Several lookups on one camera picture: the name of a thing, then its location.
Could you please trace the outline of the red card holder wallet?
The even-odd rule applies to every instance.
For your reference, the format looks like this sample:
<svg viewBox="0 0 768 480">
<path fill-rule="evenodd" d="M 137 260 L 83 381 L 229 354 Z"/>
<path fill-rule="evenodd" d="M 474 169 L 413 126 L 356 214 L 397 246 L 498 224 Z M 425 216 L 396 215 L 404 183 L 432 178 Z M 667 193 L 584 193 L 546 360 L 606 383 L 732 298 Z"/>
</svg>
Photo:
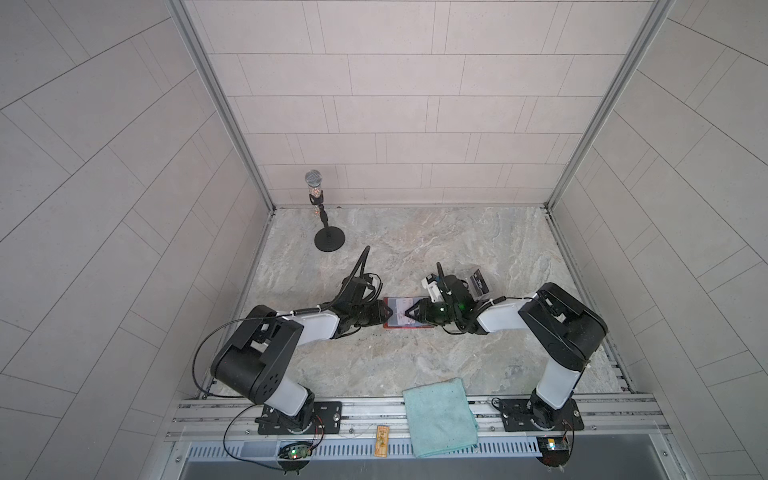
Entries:
<svg viewBox="0 0 768 480">
<path fill-rule="evenodd" d="M 383 324 L 385 329 L 422 329 L 431 328 L 431 325 L 420 323 L 405 312 L 419 301 L 418 297 L 386 297 L 385 302 L 393 314 Z"/>
</svg>

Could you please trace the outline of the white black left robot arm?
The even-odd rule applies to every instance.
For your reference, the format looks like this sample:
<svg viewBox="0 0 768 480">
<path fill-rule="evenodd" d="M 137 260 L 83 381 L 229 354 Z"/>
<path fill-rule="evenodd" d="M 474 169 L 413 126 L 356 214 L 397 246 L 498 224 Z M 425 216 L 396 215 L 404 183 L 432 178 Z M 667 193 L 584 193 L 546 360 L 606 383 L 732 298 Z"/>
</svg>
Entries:
<svg viewBox="0 0 768 480">
<path fill-rule="evenodd" d="M 383 283 L 372 273 L 347 277 L 330 302 L 280 314 L 259 305 L 242 320 L 214 357 L 211 376 L 255 405 L 277 413 L 277 424 L 305 431 L 314 420 L 315 395 L 286 376 L 297 347 L 338 340 L 393 315 L 379 298 Z"/>
</svg>

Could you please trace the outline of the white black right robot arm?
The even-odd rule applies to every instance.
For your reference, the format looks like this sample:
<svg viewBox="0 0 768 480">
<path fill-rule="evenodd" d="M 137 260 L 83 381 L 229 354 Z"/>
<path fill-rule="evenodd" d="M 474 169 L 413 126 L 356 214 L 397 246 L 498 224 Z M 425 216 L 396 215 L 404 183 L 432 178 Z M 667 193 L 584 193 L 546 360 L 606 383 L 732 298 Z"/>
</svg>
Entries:
<svg viewBox="0 0 768 480">
<path fill-rule="evenodd" d="M 527 330 L 549 355 L 527 400 L 491 401 L 507 432 L 584 429 L 573 393 L 608 333 L 599 315 L 552 282 L 527 296 L 488 299 L 474 298 L 469 283 L 454 275 L 430 275 L 423 286 L 428 296 L 406 309 L 405 317 L 436 327 L 454 325 L 459 335 Z"/>
</svg>

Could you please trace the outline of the microphone on black stand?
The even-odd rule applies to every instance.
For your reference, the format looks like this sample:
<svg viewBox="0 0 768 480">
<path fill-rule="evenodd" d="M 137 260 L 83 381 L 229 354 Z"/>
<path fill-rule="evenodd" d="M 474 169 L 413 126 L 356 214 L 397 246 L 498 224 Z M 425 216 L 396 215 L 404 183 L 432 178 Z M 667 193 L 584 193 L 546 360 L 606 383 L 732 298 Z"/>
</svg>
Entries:
<svg viewBox="0 0 768 480">
<path fill-rule="evenodd" d="M 324 205 L 324 191 L 322 189 L 322 174 L 318 170 L 310 170 L 305 174 L 305 181 L 309 188 L 309 201 L 316 208 L 322 228 L 315 234 L 315 247 L 322 252 L 334 252 L 345 243 L 344 232 L 331 226 Z"/>
</svg>

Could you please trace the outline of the teal folded cloth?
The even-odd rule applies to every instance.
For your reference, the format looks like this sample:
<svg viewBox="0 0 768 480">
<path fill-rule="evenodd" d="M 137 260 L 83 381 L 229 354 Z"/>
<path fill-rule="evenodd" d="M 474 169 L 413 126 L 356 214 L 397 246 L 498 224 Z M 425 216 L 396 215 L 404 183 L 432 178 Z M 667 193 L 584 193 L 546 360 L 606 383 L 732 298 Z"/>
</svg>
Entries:
<svg viewBox="0 0 768 480">
<path fill-rule="evenodd" d="M 478 443 L 478 424 L 460 378 L 405 390 L 403 401 L 417 458 L 452 453 Z"/>
</svg>

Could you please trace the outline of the small wooden block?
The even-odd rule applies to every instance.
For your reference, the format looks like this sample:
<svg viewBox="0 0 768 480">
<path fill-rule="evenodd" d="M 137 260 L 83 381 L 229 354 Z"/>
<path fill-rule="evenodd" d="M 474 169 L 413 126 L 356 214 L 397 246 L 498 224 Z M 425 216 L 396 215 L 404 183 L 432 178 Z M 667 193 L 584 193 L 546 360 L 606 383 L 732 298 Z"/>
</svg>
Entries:
<svg viewBox="0 0 768 480">
<path fill-rule="evenodd" d="M 374 456 L 377 458 L 387 458 L 389 455 L 389 432 L 390 429 L 385 425 L 378 425 L 376 428 Z"/>
</svg>

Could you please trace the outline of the left green circuit board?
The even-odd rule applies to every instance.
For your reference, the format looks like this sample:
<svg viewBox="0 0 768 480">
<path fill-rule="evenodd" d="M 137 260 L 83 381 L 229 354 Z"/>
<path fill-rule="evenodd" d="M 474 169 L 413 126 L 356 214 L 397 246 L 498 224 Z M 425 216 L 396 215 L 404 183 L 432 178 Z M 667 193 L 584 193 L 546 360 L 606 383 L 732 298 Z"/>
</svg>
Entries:
<svg viewBox="0 0 768 480">
<path fill-rule="evenodd" d="M 312 455 L 313 449 L 309 442 L 290 443 L 280 448 L 278 458 L 285 461 L 302 461 Z"/>
</svg>

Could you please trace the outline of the green circuit board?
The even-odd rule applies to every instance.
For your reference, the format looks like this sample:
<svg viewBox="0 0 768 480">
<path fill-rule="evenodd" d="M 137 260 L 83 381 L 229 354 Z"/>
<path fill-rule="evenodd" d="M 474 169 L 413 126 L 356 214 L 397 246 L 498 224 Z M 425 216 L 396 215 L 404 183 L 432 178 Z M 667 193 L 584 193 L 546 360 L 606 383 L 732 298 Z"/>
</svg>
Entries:
<svg viewBox="0 0 768 480">
<path fill-rule="evenodd" d="M 539 462 L 547 467 L 559 468 L 570 460 L 572 447 L 564 437 L 537 437 L 541 456 Z"/>
<path fill-rule="evenodd" d="M 313 449 L 309 442 L 290 443 L 280 448 L 278 458 L 285 461 L 302 461 L 312 455 Z"/>
</svg>

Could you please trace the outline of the right green circuit board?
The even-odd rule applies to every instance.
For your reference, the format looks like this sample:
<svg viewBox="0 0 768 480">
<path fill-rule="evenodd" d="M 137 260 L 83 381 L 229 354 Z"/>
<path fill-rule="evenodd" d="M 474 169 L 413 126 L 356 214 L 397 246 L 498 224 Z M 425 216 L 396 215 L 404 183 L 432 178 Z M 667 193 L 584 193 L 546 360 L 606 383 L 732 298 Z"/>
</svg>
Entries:
<svg viewBox="0 0 768 480">
<path fill-rule="evenodd" d="M 539 462 L 547 467 L 559 468 L 570 460 L 572 447 L 564 437 L 537 437 L 541 456 Z"/>
</svg>

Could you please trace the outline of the aluminium corner profile right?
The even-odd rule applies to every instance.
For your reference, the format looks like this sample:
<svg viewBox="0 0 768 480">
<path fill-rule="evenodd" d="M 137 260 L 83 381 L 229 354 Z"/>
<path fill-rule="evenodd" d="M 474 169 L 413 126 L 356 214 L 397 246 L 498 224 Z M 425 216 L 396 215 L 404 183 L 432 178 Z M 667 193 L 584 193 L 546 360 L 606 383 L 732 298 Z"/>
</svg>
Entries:
<svg viewBox="0 0 768 480">
<path fill-rule="evenodd" d="M 640 28 L 620 63 L 606 94 L 603 96 L 586 131 L 573 151 L 573 154 L 551 196 L 544 204 L 544 208 L 549 213 L 554 211 L 557 204 L 563 198 L 568 185 L 589 153 L 589 150 L 603 128 L 603 125 L 613 112 L 623 91 L 626 89 L 634 72 L 639 67 L 647 50 L 657 36 L 658 31 L 662 27 L 674 3 L 674 0 L 656 0 L 652 2 L 648 14 L 641 23 Z"/>
</svg>

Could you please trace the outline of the aluminium corner profile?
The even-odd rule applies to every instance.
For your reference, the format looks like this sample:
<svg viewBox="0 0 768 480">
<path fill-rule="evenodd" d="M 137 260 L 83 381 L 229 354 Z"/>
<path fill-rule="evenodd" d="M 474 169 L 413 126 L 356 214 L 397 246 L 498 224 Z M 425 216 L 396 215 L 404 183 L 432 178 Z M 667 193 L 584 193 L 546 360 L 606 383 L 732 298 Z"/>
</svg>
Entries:
<svg viewBox="0 0 768 480">
<path fill-rule="evenodd" d="M 551 196 L 544 204 L 544 208 L 549 213 L 554 211 L 557 204 L 563 198 L 568 185 L 589 153 L 589 150 L 603 128 L 603 125 L 613 112 L 623 91 L 626 89 L 634 72 L 639 67 L 647 50 L 657 36 L 658 31 L 662 27 L 674 3 L 674 0 L 656 0 L 652 2 L 648 14 L 641 23 L 640 28 L 620 63 L 606 94 L 603 96 L 586 131 L 573 151 L 573 154 Z"/>
<path fill-rule="evenodd" d="M 246 169 L 248 170 L 257 190 L 259 191 L 264 203 L 271 213 L 276 210 L 276 205 L 271 198 L 268 188 L 258 172 L 257 165 L 250 148 L 245 141 L 243 132 L 235 118 L 234 111 L 227 100 L 222 86 L 214 71 L 210 58 L 205 51 L 201 37 L 195 30 L 192 16 L 186 5 L 180 0 L 169 0 L 166 2 L 169 13 L 180 33 L 182 42 L 185 44 L 192 61 L 201 77 L 201 81 L 211 100 L 219 113 L 223 126 L 234 144 L 234 148 L 242 158 Z"/>
</svg>

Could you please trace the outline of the aluminium corner profile left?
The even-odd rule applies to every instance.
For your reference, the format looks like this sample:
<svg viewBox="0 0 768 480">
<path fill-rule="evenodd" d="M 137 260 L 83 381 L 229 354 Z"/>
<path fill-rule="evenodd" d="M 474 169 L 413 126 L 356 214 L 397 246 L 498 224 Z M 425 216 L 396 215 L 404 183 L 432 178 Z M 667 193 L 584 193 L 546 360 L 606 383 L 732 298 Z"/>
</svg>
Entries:
<svg viewBox="0 0 768 480">
<path fill-rule="evenodd" d="M 205 51 L 201 37 L 195 30 L 192 16 L 186 5 L 180 0 L 169 0 L 166 2 L 169 13 L 180 33 L 182 42 L 185 44 L 192 61 L 201 77 L 201 81 L 211 100 L 219 113 L 223 126 L 234 144 L 234 148 L 242 158 L 246 169 L 248 170 L 257 190 L 259 191 L 264 203 L 271 213 L 276 210 L 276 205 L 271 198 L 268 188 L 258 172 L 257 165 L 250 148 L 245 141 L 243 132 L 235 118 L 234 111 L 227 100 L 222 86 L 214 71 L 210 58 Z"/>
</svg>

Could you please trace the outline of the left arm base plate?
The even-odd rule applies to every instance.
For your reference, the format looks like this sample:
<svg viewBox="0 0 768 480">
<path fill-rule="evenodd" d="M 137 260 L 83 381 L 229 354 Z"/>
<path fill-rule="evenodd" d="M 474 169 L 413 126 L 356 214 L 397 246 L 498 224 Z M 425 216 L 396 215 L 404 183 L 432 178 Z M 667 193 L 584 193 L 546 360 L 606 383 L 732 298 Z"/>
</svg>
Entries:
<svg viewBox="0 0 768 480">
<path fill-rule="evenodd" d="M 255 421 L 260 435 L 337 434 L 340 431 L 341 414 L 340 401 L 316 401 L 311 410 L 302 408 L 293 417 L 264 406 Z"/>
</svg>

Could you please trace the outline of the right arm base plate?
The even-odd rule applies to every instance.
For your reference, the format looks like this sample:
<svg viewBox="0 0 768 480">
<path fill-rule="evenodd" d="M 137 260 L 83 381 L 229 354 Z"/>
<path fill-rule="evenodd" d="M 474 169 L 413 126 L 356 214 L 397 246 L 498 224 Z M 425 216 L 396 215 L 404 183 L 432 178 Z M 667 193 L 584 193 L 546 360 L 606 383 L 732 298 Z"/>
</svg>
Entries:
<svg viewBox="0 0 768 480">
<path fill-rule="evenodd" d="M 554 409 L 540 399 L 494 398 L 491 405 L 500 413 L 506 432 L 582 431 L 585 428 L 574 399 L 569 399 L 560 409 Z"/>
</svg>

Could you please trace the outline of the aluminium rail frame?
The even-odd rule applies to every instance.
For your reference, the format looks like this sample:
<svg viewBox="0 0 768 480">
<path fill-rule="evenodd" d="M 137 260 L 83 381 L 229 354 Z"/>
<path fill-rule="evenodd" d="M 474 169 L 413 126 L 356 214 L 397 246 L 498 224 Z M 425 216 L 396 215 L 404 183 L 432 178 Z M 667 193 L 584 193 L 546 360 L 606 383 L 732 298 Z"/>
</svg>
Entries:
<svg viewBox="0 0 768 480">
<path fill-rule="evenodd" d="M 479 437 L 544 437 L 566 434 L 654 434 L 670 430 L 651 394 L 576 394 L 554 413 L 537 416 L 524 395 L 472 396 L 439 401 L 433 395 L 328 398 L 315 402 L 306 425 L 277 409 L 245 400 L 180 402 L 165 427 L 167 440 L 222 440 L 255 437 L 368 439 L 383 430 L 389 438 L 422 433 L 456 434 L 475 429 Z"/>
</svg>

